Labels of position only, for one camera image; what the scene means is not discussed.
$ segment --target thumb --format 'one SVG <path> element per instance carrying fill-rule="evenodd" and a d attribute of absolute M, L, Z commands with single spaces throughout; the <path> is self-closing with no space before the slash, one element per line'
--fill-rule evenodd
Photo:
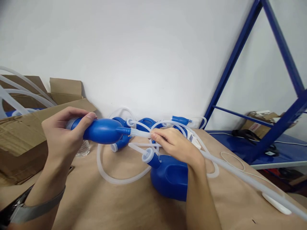
<path fill-rule="evenodd" d="M 154 139 L 155 142 L 157 142 L 159 145 L 162 146 L 162 148 L 165 149 L 165 151 L 168 151 L 169 148 L 171 147 L 171 144 L 168 143 L 163 137 L 161 137 L 159 134 L 156 134 L 156 133 L 152 133 L 150 135 L 150 137 L 152 139 Z"/>
<path fill-rule="evenodd" d="M 72 131 L 78 134 L 84 134 L 84 131 L 91 125 L 93 120 L 96 118 L 94 112 L 86 114 L 79 122 L 79 124 Z"/>

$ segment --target wristwatch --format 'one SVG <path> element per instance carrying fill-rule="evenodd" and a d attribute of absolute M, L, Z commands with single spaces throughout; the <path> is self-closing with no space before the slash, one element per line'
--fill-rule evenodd
<path fill-rule="evenodd" d="M 66 186 L 64 187 L 63 191 L 54 197 L 53 199 L 47 201 L 46 203 L 28 207 L 24 204 L 26 198 L 28 197 L 32 187 L 28 189 L 16 202 L 16 209 L 14 210 L 10 222 L 21 224 L 33 220 L 37 217 L 40 217 L 46 213 L 48 213 L 52 208 L 54 208 L 58 203 L 60 203 Z"/>

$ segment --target hand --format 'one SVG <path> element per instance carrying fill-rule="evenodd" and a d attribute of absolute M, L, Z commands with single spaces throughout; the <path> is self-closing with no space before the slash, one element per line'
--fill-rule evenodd
<path fill-rule="evenodd" d="M 185 162 L 190 166 L 204 163 L 205 160 L 200 151 L 179 130 L 174 128 L 155 128 L 151 133 L 151 138 L 177 160 Z"/>
<path fill-rule="evenodd" d="M 83 117 L 73 130 L 66 129 L 67 122 L 74 117 Z M 67 107 L 42 122 L 48 144 L 48 158 L 68 160 L 70 164 L 80 149 L 84 131 L 97 118 L 93 112 Z"/>

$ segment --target right hand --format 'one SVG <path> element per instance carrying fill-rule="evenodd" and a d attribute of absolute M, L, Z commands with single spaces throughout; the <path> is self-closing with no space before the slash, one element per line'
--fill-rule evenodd
<path fill-rule="evenodd" d="M 204 157 L 200 151 L 182 133 L 174 128 L 153 129 L 151 138 L 160 144 L 164 150 L 179 161 L 190 166 L 204 164 Z"/>

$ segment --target cardboard box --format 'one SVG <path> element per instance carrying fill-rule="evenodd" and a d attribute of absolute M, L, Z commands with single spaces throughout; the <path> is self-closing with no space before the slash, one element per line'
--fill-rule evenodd
<path fill-rule="evenodd" d="M 284 114 L 281 114 L 280 116 L 277 115 L 276 113 L 272 112 L 272 113 L 268 113 L 268 114 L 264 114 L 263 116 L 259 117 L 256 115 L 256 112 L 250 112 L 248 114 L 249 117 L 255 118 L 257 120 L 261 120 L 267 123 L 271 123 L 271 124 L 275 124 L 275 121 L 278 120 L 276 118 L 281 118 Z M 261 125 L 259 123 L 250 121 L 250 120 L 246 120 L 245 124 L 242 126 L 242 129 L 248 129 L 250 131 L 252 131 L 253 133 L 255 133 L 258 137 L 260 137 L 261 139 L 268 133 L 268 131 L 271 129 L 268 126 L 264 126 Z"/>
<path fill-rule="evenodd" d="M 38 94 L 32 86 L 14 75 L 4 75 L 32 93 Z M 47 93 L 38 76 L 26 76 L 40 89 Z M 14 88 L 2 81 L 3 88 Z M 21 184 L 45 165 L 48 149 L 41 123 L 43 120 L 72 106 L 95 111 L 96 108 L 82 97 L 82 83 L 77 80 L 50 79 L 51 93 L 47 93 L 58 104 L 24 116 L 8 117 L 0 120 L 0 186 Z M 25 108 L 45 108 L 30 96 L 11 94 Z M 5 111 L 14 110 L 3 101 Z"/>

